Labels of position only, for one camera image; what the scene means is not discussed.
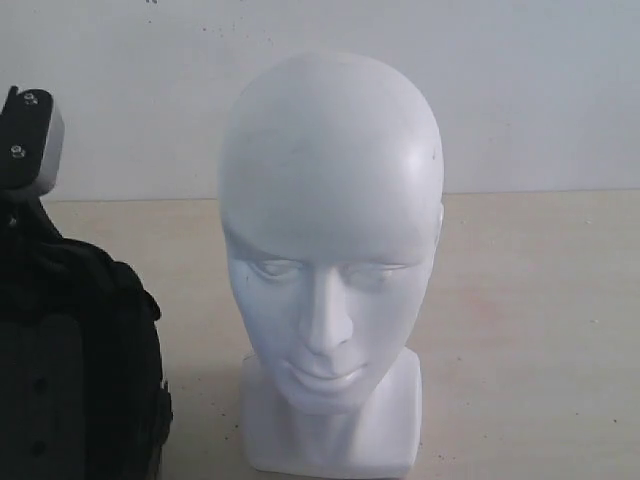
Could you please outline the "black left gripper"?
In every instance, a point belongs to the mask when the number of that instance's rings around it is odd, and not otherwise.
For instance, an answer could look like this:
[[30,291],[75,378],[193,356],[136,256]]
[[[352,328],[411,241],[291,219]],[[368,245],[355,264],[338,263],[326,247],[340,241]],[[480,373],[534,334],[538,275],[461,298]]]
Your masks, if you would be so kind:
[[44,89],[9,88],[1,108],[1,255],[8,257],[20,239],[60,237],[34,186],[53,109]]

